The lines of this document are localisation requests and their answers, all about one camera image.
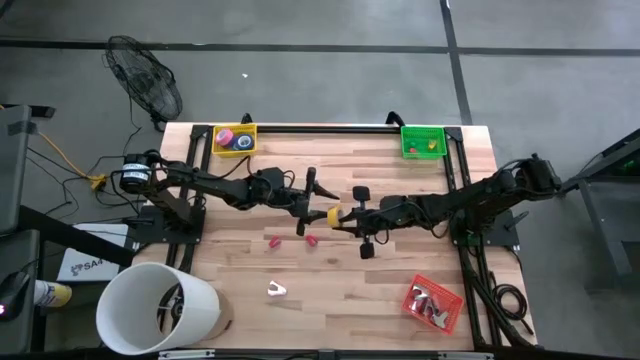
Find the fan grille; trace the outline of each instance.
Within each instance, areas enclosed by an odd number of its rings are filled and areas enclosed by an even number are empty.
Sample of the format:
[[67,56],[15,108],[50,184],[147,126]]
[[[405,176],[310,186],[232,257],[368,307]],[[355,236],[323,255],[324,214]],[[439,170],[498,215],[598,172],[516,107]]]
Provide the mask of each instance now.
[[118,35],[107,42],[106,58],[120,85],[154,119],[175,120],[182,98],[173,73],[135,39]]

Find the plastic basket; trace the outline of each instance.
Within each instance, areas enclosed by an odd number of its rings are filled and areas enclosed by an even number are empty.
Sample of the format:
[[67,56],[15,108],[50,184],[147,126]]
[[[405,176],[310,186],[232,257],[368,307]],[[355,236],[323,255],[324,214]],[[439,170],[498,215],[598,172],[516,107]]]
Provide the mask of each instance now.
[[[436,326],[428,316],[423,315],[420,312],[415,312],[411,309],[411,305],[414,302],[413,296],[413,285],[420,285],[426,288],[429,291],[429,296],[433,299],[436,306],[440,310],[440,313],[448,312],[449,315],[444,321],[444,328]],[[460,310],[462,310],[462,306],[464,305],[464,300],[452,293],[451,291],[443,288],[442,286],[434,283],[433,281],[421,276],[420,274],[416,274],[409,286],[409,291],[407,291],[407,295],[405,296],[404,302],[402,303],[402,310],[411,314],[411,316],[416,319],[422,321],[423,323],[432,326],[447,335],[452,335],[453,330],[456,326],[456,322],[458,321],[458,315],[460,315]]]
[[222,146],[218,145],[215,141],[213,142],[213,147],[211,152],[214,155],[220,156],[222,158],[233,158],[233,157],[244,157],[247,155],[251,155],[256,152],[258,148],[258,125],[256,124],[225,124],[225,125],[217,125],[213,128],[213,138],[215,139],[218,135],[218,132],[222,129],[229,129],[233,131],[234,136],[239,135],[251,135],[253,137],[253,149],[250,150],[231,150],[225,149]]
[[402,157],[405,159],[435,160],[447,155],[444,129],[441,127],[403,126],[400,133]]

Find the fan stand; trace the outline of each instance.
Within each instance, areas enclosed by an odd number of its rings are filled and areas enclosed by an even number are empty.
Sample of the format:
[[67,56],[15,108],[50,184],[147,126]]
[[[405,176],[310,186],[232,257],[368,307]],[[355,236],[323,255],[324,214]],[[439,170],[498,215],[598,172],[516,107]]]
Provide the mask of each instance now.
[[160,128],[160,123],[167,123],[167,120],[159,117],[159,116],[154,116],[151,115],[151,122],[153,123],[153,128],[156,129],[156,131],[164,133],[164,129]]

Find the white label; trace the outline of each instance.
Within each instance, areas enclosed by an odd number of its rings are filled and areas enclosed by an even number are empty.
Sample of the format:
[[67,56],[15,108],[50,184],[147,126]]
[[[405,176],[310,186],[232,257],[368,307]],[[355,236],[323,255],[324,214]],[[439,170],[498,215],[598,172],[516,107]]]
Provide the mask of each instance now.
[[132,171],[132,170],[149,170],[148,166],[142,165],[142,164],[125,164],[124,166],[122,166],[122,170],[124,171],[122,173],[122,177],[123,178],[137,178],[137,179],[141,179],[144,181],[148,181],[149,180],[149,171]]

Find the red basket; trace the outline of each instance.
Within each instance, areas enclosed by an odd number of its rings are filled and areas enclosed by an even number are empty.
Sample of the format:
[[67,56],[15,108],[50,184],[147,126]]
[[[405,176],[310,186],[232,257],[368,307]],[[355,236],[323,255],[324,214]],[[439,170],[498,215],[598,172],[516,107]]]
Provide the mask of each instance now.
[[[423,315],[420,312],[413,311],[411,305],[414,302],[413,286],[420,285],[429,291],[429,296],[433,299],[435,305],[438,307],[440,313],[448,312],[448,316],[444,320],[444,328],[441,328],[434,324],[429,316]],[[413,278],[413,282],[409,286],[409,291],[405,295],[404,302],[402,303],[402,310],[411,314],[411,316],[422,321],[423,323],[432,326],[447,335],[453,334],[453,329],[456,327],[458,321],[458,315],[464,305],[464,300],[451,291],[443,288],[442,286],[434,283],[433,281],[416,274]]]

